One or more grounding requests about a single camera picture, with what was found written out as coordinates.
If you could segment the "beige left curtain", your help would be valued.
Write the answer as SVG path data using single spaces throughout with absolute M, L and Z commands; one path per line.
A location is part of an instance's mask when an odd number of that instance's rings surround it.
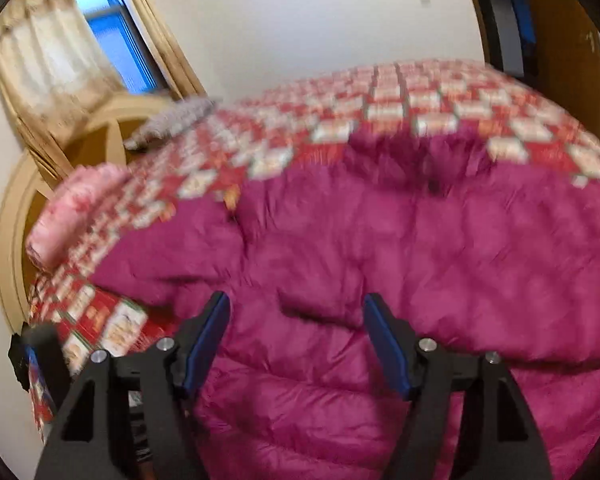
M 72 165 L 73 133 L 122 79 L 76 0 L 9 0 L 0 13 L 0 91 L 15 130 L 47 179 Z

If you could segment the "pink folded blanket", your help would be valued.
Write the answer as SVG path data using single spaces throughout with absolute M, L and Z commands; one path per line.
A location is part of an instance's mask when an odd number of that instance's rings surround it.
M 131 177 L 126 167 L 104 162 L 77 166 L 56 188 L 26 239 L 26 253 L 41 270 L 57 268 L 96 209 Z

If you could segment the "dark door frame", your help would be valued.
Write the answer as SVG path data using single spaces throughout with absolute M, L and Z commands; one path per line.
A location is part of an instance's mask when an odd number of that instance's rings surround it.
M 486 62 L 532 87 L 538 78 L 538 45 L 530 1 L 471 1 Z

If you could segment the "brown wooden door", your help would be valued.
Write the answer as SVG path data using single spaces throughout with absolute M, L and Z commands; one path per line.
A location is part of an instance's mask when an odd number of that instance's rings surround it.
M 528 0 L 535 88 L 600 138 L 600 37 L 578 0 Z

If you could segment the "magenta puffer jacket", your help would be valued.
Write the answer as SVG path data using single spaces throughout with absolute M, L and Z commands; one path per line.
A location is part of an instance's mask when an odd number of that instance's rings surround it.
M 558 479 L 600 436 L 600 183 L 494 162 L 472 136 L 354 136 L 338 162 L 250 181 L 228 210 L 180 200 L 122 235 L 94 285 L 232 318 L 196 403 L 215 479 L 376 479 L 407 407 L 362 301 L 446 348 L 500 352 Z

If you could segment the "beige curtain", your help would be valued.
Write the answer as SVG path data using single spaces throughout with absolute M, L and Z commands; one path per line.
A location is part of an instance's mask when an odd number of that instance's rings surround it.
M 0 91 L 15 130 L 47 179 L 72 165 L 73 133 L 122 79 L 76 0 L 9 0 L 0 13 Z
M 159 15 L 152 0 L 129 0 L 132 17 L 140 24 L 140 32 L 148 41 L 148 49 L 171 96 L 181 100 L 190 96 L 206 96 L 201 82 L 171 29 Z

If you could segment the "red patterned bedspread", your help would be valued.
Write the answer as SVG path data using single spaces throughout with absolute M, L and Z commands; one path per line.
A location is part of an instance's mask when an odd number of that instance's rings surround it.
M 171 219 L 180 200 L 208 196 L 234 210 L 247 182 L 331 165 L 361 134 L 472 136 L 494 162 L 540 166 L 575 185 L 600 183 L 600 141 L 558 105 L 490 67 L 399 63 L 302 80 L 221 108 L 137 162 L 66 261 L 38 280 L 31 320 L 58 325 L 73 372 L 97 348 L 146 348 L 181 318 L 93 284 L 122 235 Z

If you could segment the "beige wooden headboard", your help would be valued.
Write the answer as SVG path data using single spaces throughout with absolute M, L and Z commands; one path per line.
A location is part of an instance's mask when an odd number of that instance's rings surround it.
M 173 101 L 160 94 L 119 93 L 87 119 L 66 142 L 66 154 L 76 165 L 128 163 L 123 141 L 133 130 Z M 36 270 L 24 251 L 24 242 L 53 187 L 42 177 L 32 156 L 23 154 L 12 172 L 0 209 L 0 301 L 8 329 L 18 333 L 29 316 L 27 292 Z

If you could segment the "striped grey pillow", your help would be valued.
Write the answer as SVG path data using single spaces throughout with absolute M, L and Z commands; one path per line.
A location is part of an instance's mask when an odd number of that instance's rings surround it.
M 128 151 L 146 151 L 179 136 L 209 116 L 219 104 L 218 100 L 190 96 L 178 101 L 163 112 L 152 116 L 126 140 Z

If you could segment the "blue window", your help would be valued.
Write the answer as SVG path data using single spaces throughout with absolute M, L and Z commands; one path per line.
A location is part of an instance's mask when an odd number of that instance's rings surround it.
M 76 0 L 98 44 L 132 94 L 166 91 L 168 85 L 123 0 Z

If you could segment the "beige right curtain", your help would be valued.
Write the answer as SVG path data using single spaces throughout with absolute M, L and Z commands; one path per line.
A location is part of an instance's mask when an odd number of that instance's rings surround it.
M 171 96 L 181 100 L 190 96 L 206 96 L 201 82 L 171 29 L 159 15 L 152 0 L 129 0 L 132 17 L 140 24 L 140 32 L 148 41 L 148 49 Z

